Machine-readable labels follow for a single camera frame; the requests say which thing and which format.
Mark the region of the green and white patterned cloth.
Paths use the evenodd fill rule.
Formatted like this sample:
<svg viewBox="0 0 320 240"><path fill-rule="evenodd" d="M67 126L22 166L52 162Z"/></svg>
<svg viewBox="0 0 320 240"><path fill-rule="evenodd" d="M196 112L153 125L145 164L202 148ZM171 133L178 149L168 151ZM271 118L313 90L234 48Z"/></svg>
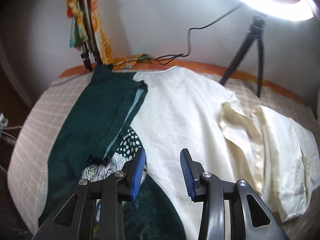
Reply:
<svg viewBox="0 0 320 240"><path fill-rule="evenodd" d="M244 108L237 95L210 78L173 67L162 72L93 74L83 82L48 160L43 222L89 161L125 161L146 150L148 175L167 195L186 239L200 230L201 204L192 204L178 166L187 148L223 180L247 180L282 222L312 206L319 187L319 130L260 104Z"/></svg>

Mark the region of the cream folded pillowcase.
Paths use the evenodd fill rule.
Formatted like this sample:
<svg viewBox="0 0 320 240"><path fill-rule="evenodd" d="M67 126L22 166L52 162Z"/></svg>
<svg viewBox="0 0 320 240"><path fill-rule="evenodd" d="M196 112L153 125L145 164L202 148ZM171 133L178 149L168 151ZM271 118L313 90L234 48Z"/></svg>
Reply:
<svg viewBox="0 0 320 240"><path fill-rule="evenodd" d="M291 118L258 106L247 116L225 102L218 118L236 179L245 179L282 222L308 209L319 187L313 134Z"/></svg>

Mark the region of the beige checkered bed cover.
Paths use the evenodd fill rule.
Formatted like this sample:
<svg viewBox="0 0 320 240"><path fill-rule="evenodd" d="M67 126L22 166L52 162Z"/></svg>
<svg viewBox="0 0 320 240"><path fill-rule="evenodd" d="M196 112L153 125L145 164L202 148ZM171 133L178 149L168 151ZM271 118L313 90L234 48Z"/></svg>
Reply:
<svg viewBox="0 0 320 240"><path fill-rule="evenodd" d="M8 187L31 232L39 228L47 200L49 154L91 78L86 74L52 84L31 110L18 136L9 165ZM181 149L188 148L218 177L237 180L218 121L225 102L236 104L247 116L256 107L265 106L293 119L313 134L319 151L319 127L311 109L269 88L257 98L249 83L231 80L223 87L217 75L182 67L138 72L134 78L148 85L148 93L131 125L146 149L148 174L170 199L187 239L197 238L202 204L193 203L187 195L179 163Z"/></svg>

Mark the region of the orange floral bedsheet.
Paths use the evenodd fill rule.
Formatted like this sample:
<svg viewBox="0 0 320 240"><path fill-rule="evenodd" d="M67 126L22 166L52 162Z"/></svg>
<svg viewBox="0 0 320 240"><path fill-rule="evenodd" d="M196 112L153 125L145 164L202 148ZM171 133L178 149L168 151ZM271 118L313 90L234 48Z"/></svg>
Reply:
<svg viewBox="0 0 320 240"><path fill-rule="evenodd" d="M146 60L146 61L138 61L131 69L133 71L139 71L139 70L167 70L170 67L173 66L181 66L188 68L194 72L197 73L206 73L206 74L214 74L218 76L223 76L223 74L226 71L226 67L221 67L217 66L214 64L206 64L206 63L200 63L200 62L190 62L190 61L183 61L183 60L174 60L168 65L162 65L155 60ZM87 74L89 71L84 67L84 65L81 66L75 66L66 69L64 72L60 74L58 77L59 79L65 78L65 77L71 77L71 76L76 76L76 75L81 75L81 74ZM242 81L246 81L249 83L256 83L258 81L258 78L252 74L242 72L239 70L236 70L232 75L231 79L238 79ZM305 101L295 94L294 92L291 92L279 85L276 85L275 83L272 83L267 80L263 80L263 87L270 88L272 91L286 97L289 99L294 100L297 103L300 103L304 106L306 106Z"/></svg>

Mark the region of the folded grey tripod stand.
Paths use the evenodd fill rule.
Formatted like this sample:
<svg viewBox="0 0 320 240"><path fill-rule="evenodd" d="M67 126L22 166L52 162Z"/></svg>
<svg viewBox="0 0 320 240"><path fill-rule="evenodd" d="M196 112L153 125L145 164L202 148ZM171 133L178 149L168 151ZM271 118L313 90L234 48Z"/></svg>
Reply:
<svg viewBox="0 0 320 240"><path fill-rule="evenodd" d="M80 5L80 10L83 13L83 21L85 26L85 31L87 34L87 41L81 44L81 58L84 62L85 68L91 72L93 70L91 61L89 59L89 54L93 54L95 62L97 64L102 64L99 49L97 46L94 29L93 29L93 18L91 15L91 0L78 0Z"/></svg>

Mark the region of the orange floral scarf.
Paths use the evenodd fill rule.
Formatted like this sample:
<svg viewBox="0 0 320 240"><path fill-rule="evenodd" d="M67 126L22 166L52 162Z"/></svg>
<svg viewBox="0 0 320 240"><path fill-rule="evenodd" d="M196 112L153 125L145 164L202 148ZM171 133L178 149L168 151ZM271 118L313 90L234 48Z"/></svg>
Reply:
<svg viewBox="0 0 320 240"><path fill-rule="evenodd" d="M83 13L80 10L78 0L66 0L66 15L71 19L72 23L69 46L81 52L81 44L87 41L87 34L83 21ZM91 0L91 15L93 18L93 29L102 64L116 69L130 69L138 61L145 61L150 58L147 54L130 55L126 57L114 56L111 42L101 28L97 0Z"/></svg>

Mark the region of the small black tripod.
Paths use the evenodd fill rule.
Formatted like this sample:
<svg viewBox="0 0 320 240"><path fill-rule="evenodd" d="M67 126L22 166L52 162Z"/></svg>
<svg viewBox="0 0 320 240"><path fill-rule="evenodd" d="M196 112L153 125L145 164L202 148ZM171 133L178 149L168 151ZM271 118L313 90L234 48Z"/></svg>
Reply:
<svg viewBox="0 0 320 240"><path fill-rule="evenodd" d="M255 76L256 96L260 98L263 87L265 63L265 49L263 43L264 26L265 19L263 16L253 17L252 24L250 25L243 43L219 81L221 85L224 86L241 65L244 66L245 63L255 65L257 70Z"/></svg>

